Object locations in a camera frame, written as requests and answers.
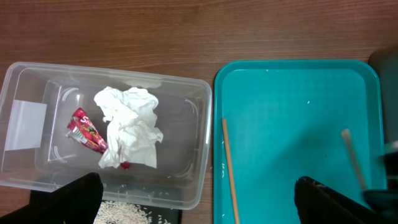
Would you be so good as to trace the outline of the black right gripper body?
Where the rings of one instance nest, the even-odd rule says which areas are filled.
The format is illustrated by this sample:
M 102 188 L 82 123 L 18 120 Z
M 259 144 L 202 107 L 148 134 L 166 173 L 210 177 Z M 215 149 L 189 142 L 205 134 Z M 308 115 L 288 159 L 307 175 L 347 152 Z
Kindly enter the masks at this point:
M 376 157 L 382 169 L 380 188 L 365 190 L 365 202 L 377 214 L 385 218 L 397 218 L 397 140 L 384 145 L 384 152 Z

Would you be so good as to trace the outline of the white tissue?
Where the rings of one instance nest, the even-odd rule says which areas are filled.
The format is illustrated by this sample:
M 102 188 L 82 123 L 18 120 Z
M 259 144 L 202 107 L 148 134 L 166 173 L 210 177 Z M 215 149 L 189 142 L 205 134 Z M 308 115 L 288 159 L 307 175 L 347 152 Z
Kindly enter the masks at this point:
M 103 121 L 108 124 L 108 148 L 99 160 L 99 166 L 116 169 L 123 164 L 143 164 L 156 168 L 156 144 L 164 137 L 156 127 L 154 109 L 159 104 L 156 96 L 144 88 L 121 91 L 107 86 L 95 95 L 94 101 L 103 112 Z

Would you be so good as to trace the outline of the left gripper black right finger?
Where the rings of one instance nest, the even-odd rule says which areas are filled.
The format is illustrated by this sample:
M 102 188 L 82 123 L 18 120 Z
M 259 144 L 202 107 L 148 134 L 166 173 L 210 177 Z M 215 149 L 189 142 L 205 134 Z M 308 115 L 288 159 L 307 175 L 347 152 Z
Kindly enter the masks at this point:
M 301 224 L 383 224 L 389 220 L 354 200 L 303 176 L 295 183 L 294 203 Z

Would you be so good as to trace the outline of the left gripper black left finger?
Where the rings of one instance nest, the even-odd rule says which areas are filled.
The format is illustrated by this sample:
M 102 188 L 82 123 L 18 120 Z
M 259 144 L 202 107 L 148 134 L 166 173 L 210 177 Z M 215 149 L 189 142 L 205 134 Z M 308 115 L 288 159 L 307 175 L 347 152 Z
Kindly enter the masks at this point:
M 103 197 L 99 174 L 91 172 L 51 192 L 34 193 L 28 205 L 1 217 L 1 223 L 92 224 Z

